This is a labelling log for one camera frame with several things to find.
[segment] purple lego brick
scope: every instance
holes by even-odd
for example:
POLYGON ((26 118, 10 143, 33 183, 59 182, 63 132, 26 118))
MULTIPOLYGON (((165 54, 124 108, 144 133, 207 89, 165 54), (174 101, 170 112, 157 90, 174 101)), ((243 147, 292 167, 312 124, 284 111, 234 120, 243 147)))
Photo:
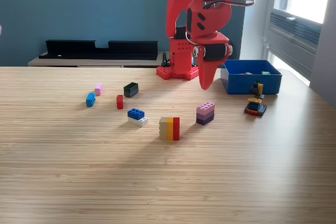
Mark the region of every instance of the purple lego brick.
POLYGON ((96 96, 97 97, 100 96, 103 92, 103 84, 102 83, 97 83, 94 90, 95 90, 94 92, 95 92, 96 96))
POLYGON ((201 115, 201 114, 196 114, 196 117, 198 118, 198 119, 201 119, 201 120, 207 120, 209 117, 211 117, 211 116, 213 116, 213 115, 215 115, 215 111, 213 110, 213 111, 210 111, 209 113, 207 113, 206 115, 201 115))
POLYGON ((198 123, 200 125, 205 125, 205 124, 211 122, 214 118, 215 118, 215 115, 212 115, 211 117, 209 117, 206 120, 201 120, 201 119, 196 118, 196 123, 198 123))
POLYGON ((197 108, 196 113, 200 115, 206 115, 214 110, 215 110, 215 104, 213 102, 206 102, 197 108))

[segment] yellow lego brick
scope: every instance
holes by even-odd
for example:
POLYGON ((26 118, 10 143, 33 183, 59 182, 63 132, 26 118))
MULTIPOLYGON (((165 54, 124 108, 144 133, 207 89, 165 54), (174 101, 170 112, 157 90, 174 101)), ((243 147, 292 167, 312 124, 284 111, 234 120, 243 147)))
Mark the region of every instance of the yellow lego brick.
POLYGON ((174 118, 167 118, 167 140, 173 140, 174 118))
POLYGON ((258 98, 249 98, 249 99, 247 99, 247 102, 248 103, 250 103, 250 102, 262 103, 263 100, 262 99, 258 99, 258 98))
POLYGON ((263 94, 263 93, 262 93, 262 92, 263 92, 263 91, 262 91, 263 88, 264 88, 264 85, 263 85, 263 84, 258 84, 258 91, 259 91, 258 94, 259 94, 259 95, 262 95, 262 94, 263 94))
POLYGON ((160 119, 160 139, 167 140, 167 118, 160 119))

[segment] dark green lego brick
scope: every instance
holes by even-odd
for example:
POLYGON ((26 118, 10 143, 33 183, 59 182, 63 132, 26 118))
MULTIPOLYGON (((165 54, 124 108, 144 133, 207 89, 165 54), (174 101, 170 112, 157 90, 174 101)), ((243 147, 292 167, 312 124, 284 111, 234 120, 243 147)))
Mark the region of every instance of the dark green lego brick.
POLYGON ((126 92, 126 91, 124 91, 124 96, 126 96, 126 97, 133 97, 133 96, 135 96, 138 92, 139 92, 139 89, 135 89, 135 90, 133 90, 131 93, 130 93, 130 92, 126 92))
POLYGON ((124 87, 124 92, 131 93, 132 91, 136 89, 139 90, 139 85, 137 83, 132 82, 124 87))

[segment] light blue lego brick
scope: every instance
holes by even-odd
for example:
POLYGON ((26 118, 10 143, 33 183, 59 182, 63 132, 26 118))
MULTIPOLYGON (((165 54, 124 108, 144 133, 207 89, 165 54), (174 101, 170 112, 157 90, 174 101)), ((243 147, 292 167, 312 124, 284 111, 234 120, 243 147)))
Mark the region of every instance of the light blue lego brick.
POLYGON ((86 106, 92 107, 96 101, 96 95, 95 93, 89 93, 88 96, 86 97, 86 106))
POLYGON ((127 113, 129 118, 133 118, 135 120, 140 120, 145 117, 145 112, 137 109, 131 109, 127 113))

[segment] cable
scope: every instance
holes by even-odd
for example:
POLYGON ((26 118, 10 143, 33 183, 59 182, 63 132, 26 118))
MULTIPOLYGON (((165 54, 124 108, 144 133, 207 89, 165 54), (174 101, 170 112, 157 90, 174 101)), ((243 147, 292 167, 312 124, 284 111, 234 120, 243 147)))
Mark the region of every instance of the cable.
POLYGON ((189 42, 190 44, 192 44, 192 45, 194 45, 194 46, 198 46, 198 44, 196 44, 196 43, 192 42, 191 40, 189 40, 189 38, 188 38, 188 33, 187 33, 187 32, 185 32, 185 38, 188 40, 188 42, 189 42))
POLYGON ((204 9, 209 9, 211 6, 213 6, 217 3, 224 3, 224 4, 228 4, 228 5, 248 7, 248 6, 254 5, 255 2, 256 2, 256 0, 242 0, 242 1, 251 1, 251 3, 238 3, 238 2, 229 2, 229 1, 224 1, 224 0, 218 0, 218 1, 214 1, 214 2, 211 2, 209 4, 206 4, 203 8, 204 9))

